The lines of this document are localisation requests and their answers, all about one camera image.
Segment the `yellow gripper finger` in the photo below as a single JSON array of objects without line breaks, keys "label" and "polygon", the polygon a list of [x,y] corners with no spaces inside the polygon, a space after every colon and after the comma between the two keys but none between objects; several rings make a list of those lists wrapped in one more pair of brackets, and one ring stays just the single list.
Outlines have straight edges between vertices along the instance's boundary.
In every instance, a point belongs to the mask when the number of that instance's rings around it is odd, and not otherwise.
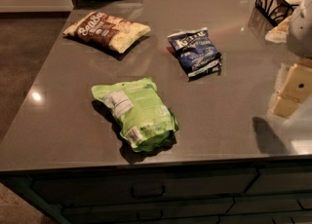
[{"label": "yellow gripper finger", "polygon": [[281,64],[269,102],[269,112],[288,119],[312,94],[312,60]]}]

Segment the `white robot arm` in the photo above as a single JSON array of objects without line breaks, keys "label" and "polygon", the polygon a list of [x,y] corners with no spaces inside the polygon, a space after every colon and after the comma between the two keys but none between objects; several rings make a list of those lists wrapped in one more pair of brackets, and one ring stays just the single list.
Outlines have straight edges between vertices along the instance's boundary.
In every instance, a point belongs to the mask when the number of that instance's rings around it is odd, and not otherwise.
[{"label": "white robot arm", "polygon": [[288,50],[300,57],[291,66],[281,66],[270,101],[274,115],[289,118],[312,94],[312,0],[303,0],[265,35],[265,40],[286,43]]}]

